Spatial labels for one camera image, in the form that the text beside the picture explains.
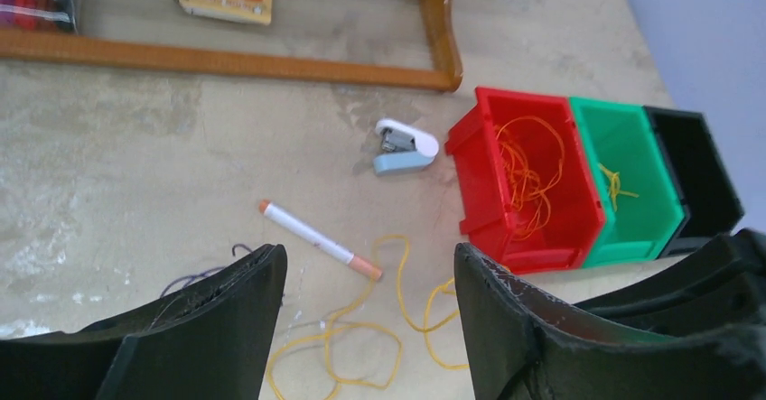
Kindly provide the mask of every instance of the white marker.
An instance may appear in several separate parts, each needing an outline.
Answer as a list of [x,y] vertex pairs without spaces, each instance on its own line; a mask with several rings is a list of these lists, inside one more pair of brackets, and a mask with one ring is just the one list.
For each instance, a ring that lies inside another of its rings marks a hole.
[[296,235],[306,239],[306,241],[313,246],[321,249],[332,256],[332,258],[342,262],[344,265],[347,265],[360,274],[375,281],[379,280],[383,275],[383,271],[380,270],[379,267],[373,265],[369,260],[355,255],[348,249],[330,240],[322,233],[314,230],[308,224],[302,222],[300,219],[294,217],[279,206],[276,206],[271,201],[261,200],[258,205],[258,210],[260,210],[266,218],[271,219],[280,226],[287,228]]

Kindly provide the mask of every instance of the yellow string in green bin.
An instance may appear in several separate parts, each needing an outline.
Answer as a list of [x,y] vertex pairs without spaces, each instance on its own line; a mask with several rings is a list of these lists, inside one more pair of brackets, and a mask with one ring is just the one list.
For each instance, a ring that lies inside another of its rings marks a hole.
[[634,199],[639,197],[639,194],[635,192],[623,191],[620,189],[620,172],[610,171],[608,168],[603,166],[602,163],[599,163],[599,168],[606,175],[606,178],[609,179],[609,189],[607,191],[609,192],[609,198],[612,199],[612,209],[614,209],[615,212],[617,211],[618,195],[627,195],[628,197],[633,197]]

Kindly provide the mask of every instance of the black plastic box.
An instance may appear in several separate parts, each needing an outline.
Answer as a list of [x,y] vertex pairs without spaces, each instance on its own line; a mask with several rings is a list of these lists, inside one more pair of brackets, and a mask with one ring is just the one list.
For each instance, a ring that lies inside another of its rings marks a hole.
[[659,257],[697,250],[744,215],[702,113],[644,107],[688,221]]

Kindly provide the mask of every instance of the green bin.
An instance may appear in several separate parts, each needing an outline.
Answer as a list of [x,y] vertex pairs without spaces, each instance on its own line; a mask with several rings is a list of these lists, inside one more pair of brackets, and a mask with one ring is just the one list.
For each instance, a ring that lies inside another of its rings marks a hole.
[[[684,211],[643,107],[570,98],[574,120],[604,206],[606,225],[583,267],[657,258],[684,219]],[[622,191],[615,211],[609,172]]]

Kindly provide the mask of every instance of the table surface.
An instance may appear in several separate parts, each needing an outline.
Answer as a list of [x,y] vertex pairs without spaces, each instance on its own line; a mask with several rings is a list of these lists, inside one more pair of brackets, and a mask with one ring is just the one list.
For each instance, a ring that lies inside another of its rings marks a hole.
[[[186,16],[172,0],[89,0],[85,15],[86,31],[103,37],[430,64],[416,0],[276,0],[271,30]],[[376,177],[372,128],[380,118],[443,142],[474,106],[478,85],[671,105],[625,0],[455,0],[453,23],[465,78],[449,95],[0,63],[0,336],[71,332],[135,308],[178,276],[230,263],[238,242],[287,247],[273,347],[320,333],[322,318],[365,281],[264,220],[262,198],[361,254],[377,237],[409,235],[404,295],[421,321],[465,239],[460,192],[442,153],[424,172]],[[438,367],[400,314],[402,247],[385,246],[380,256],[384,278],[348,320],[393,330],[404,342],[401,368],[386,391],[344,387],[338,398],[472,398],[469,372]],[[528,280],[577,302],[675,261]],[[455,308],[453,297],[440,297],[432,318]],[[444,360],[465,362],[459,322],[433,337]],[[336,369],[383,381],[394,346],[375,332],[348,333],[336,342]],[[289,399],[332,390],[321,348],[289,354],[275,376]],[[268,385],[261,398],[275,398]]]

